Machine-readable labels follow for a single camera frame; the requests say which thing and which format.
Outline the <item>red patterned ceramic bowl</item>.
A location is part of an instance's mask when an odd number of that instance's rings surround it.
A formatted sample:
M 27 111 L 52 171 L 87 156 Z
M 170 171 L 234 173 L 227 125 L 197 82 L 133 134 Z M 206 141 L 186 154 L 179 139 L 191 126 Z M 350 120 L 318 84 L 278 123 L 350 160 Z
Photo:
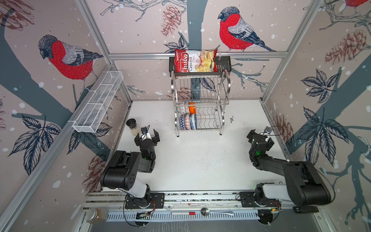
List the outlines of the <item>red patterned ceramic bowl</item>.
M 185 116 L 186 116 L 186 114 L 183 114 L 183 115 L 181 115 L 180 117 L 179 117 L 179 120 L 178 120 L 178 122 L 179 122 L 179 128 L 180 128 L 180 130 L 186 130 L 186 124 L 185 124 Z

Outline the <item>blue white floral bowl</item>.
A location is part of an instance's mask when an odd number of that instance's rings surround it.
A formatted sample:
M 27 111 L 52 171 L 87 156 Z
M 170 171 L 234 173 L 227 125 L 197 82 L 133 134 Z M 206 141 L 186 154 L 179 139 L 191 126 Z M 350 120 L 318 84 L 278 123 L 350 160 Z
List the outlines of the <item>blue white floral bowl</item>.
M 190 123 L 191 123 L 191 129 L 196 130 L 197 129 L 197 118 L 196 114 L 190 114 Z

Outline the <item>steel wire dish rack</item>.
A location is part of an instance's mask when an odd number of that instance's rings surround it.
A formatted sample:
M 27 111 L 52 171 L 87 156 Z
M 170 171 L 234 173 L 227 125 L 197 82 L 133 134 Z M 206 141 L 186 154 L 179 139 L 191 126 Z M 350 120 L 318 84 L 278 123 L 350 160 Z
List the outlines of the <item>steel wire dish rack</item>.
M 171 97 L 174 106 L 174 125 L 176 136 L 182 131 L 224 132 L 225 111 L 229 104 L 231 80 L 227 71 L 221 76 L 175 76 L 171 74 Z M 197 129 L 180 130 L 180 106 L 195 103 Z

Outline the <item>dark blue geometric bowl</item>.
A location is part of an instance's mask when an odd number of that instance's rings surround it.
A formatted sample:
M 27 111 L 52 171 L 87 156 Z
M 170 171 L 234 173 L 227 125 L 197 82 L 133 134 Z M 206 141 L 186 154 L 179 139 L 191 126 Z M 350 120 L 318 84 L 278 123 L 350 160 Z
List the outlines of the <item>dark blue geometric bowl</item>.
M 184 122 L 185 122 L 185 129 L 186 130 L 191 130 L 190 114 L 185 114 Z

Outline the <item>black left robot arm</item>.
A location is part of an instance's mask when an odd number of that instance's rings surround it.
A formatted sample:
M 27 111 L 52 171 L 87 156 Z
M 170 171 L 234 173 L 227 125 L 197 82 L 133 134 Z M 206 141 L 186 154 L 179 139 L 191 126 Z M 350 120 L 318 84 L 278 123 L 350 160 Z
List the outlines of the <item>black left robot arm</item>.
M 135 200 L 150 202 L 149 185 L 137 180 L 136 176 L 138 172 L 151 173 L 154 170 L 157 157 L 155 146 L 159 141 L 159 133 L 156 130 L 151 136 L 146 128 L 142 128 L 142 134 L 137 134 L 134 138 L 140 151 L 117 150 L 101 174 L 100 185 L 123 191 Z

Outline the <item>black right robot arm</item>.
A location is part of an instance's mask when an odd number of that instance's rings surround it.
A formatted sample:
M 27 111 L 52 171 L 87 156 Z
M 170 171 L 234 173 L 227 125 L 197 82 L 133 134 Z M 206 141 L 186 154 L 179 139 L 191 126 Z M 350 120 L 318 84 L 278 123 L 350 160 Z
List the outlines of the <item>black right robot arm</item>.
M 266 205 L 270 199 L 290 201 L 296 206 L 322 206 L 334 200 L 312 163 L 269 156 L 266 152 L 274 145 L 274 141 L 255 130 L 249 132 L 247 139 L 251 144 L 249 157 L 253 166 L 285 178 L 283 184 L 257 184 L 254 197 L 258 205 Z

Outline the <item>white lattice pattern bowl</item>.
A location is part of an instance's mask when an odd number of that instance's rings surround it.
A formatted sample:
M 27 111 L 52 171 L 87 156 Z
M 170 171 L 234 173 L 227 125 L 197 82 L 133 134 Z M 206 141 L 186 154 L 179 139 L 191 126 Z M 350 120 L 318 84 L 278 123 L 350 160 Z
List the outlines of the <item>white lattice pattern bowl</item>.
M 184 106 L 184 108 L 185 108 L 185 113 L 186 113 L 186 114 L 189 114 L 189 113 L 190 113 L 190 111 L 189 111 L 189 106 Z

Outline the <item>orange plastic bowl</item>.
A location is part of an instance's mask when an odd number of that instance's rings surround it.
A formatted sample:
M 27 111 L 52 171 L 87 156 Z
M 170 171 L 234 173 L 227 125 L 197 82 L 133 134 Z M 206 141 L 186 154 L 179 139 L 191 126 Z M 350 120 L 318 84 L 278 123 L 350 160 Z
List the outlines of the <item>orange plastic bowl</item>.
M 196 114 L 196 107 L 194 102 L 189 103 L 188 109 L 190 114 Z

